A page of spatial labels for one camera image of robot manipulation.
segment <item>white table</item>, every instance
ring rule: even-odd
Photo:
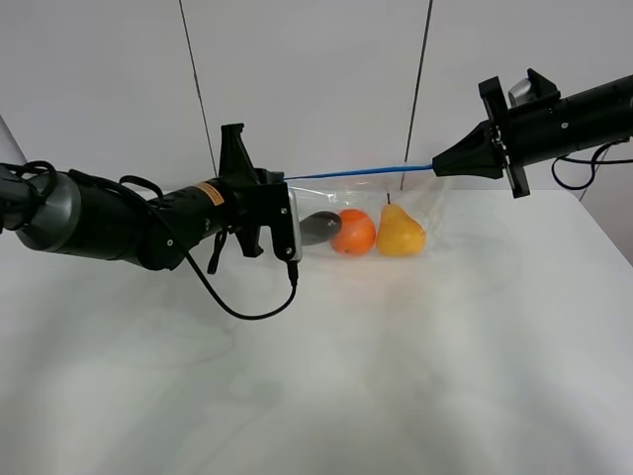
[[[260,323],[184,265],[1,236],[0,472],[631,473],[633,268],[563,192],[453,192],[445,216],[420,259],[307,258]],[[214,281],[243,311],[288,292],[235,247]]]

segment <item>yellow pear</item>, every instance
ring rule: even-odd
[[[376,248],[383,255],[414,255],[422,251],[426,233],[422,226],[395,204],[386,205],[380,218]]]

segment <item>orange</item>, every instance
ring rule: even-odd
[[[367,213],[360,210],[343,210],[340,232],[329,242],[341,254],[362,255],[369,252],[376,241],[376,227]]]

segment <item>black cable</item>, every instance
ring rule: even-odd
[[[606,155],[606,153],[608,152],[608,150],[612,146],[618,145],[618,144],[621,144],[621,143],[626,143],[626,142],[629,142],[629,140],[626,139],[626,140],[623,140],[623,141],[617,141],[617,142],[611,142],[611,143],[604,144],[603,146],[599,147],[595,151],[595,153],[591,157],[591,160],[578,160],[576,158],[568,158],[566,155],[565,156],[559,156],[558,158],[556,158],[552,162],[552,177],[554,178],[554,181],[556,181],[556,183],[558,183],[559,186],[561,186],[562,188],[565,188],[566,190],[580,191],[580,190],[585,190],[586,188],[589,188],[591,186],[591,184],[593,183],[593,180],[595,180],[597,168],[599,166],[601,166],[601,165],[621,165],[621,164],[625,164],[625,163],[633,163],[633,159],[600,161],[600,158],[604,158],[604,156]],[[559,178],[558,174],[556,173],[556,163],[558,163],[559,160],[560,161],[567,161],[568,163],[579,163],[579,164],[583,164],[583,165],[590,165],[590,167],[591,167],[591,177],[583,185],[579,185],[579,186],[568,185],[567,183],[563,182],[563,180],[561,180]]]
[[[162,215],[158,213],[158,210],[156,208],[151,206],[151,204],[149,204],[144,198],[142,198],[136,191],[126,186],[123,186],[120,183],[117,183],[112,180],[108,180],[107,178],[101,178],[101,177],[96,177],[96,176],[94,177],[91,176],[91,178],[94,179],[95,183],[99,184],[100,186],[110,189],[112,191],[116,191],[117,193],[125,196],[126,198],[131,199],[132,201],[134,201],[137,205],[141,206],[146,211],[150,212],[154,216],[154,218],[156,218],[158,222],[160,222],[163,225],[163,227],[167,230],[167,232],[171,235],[171,238],[174,241],[174,244],[176,244],[176,247],[178,247],[178,250],[180,250],[183,253],[183,255],[185,256],[185,259],[187,259],[187,262],[189,262],[189,265],[194,270],[194,272],[196,273],[196,275],[198,276],[202,284],[205,286],[207,291],[214,298],[214,300],[218,303],[218,305],[220,305],[220,307],[222,307],[222,309],[225,312],[227,312],[231,316],[236,317],[237,319],[240,319],[240,320],[248,320],[248,321],[264,320],[283,312],[290,306],[290,304],[292,304],[293,300],[295,300],[295,297],[297,295],[297,286],[299,284],[299,267],[296,261],[289,261],[289,262],[286,262],[286,264],[288,266],[288,278],[290,279],[292,290],[290,293],[290,297],[288,297],[288,300],[286,300],[286,302],[281,307],[271,312],[267,312],[261,315],[245,315],[245,314],[236,312],[231,307],[229,307],[225,303],[225,301],[220,297],[218,292],[216,292],[216,290],[213,288],[213,286],[209,282],[209,279],[207,279],[207,277],[205,276],[202,269],[200,268],[198,263],[195,261],[195,259],[193,258],[189,250],[183,245],[182,241],[178,238],[173,228],[169,225],[169,223],[167,223],[167,221],[162,217]]]
[[[47,161],[31,161],[24,165],[0,163],[0,166],[13,172],[20,180],[22,180],[23,184],[29,187],[29,199],[23,203],[0,202],[0,215],[23,215],[21,222],[12,226],[11,231],[14,231],[17,228],[27,225],[35,215],[38,208],[43,205],[52,194],[57,186],[57,171],[54,166]],[[22,178],[25,174],[41,175],[46,172],[46,183],[42,191],[39,191],[38,188],[30,181]],[[4,228],[4,220],[2,220],[0,232],[2,231],[2,228]]]

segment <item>clear plastic bag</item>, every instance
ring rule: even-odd
[[[412,258],[441,244],[449,181],[430,171],[295,179],[289,186],[305,257]]]

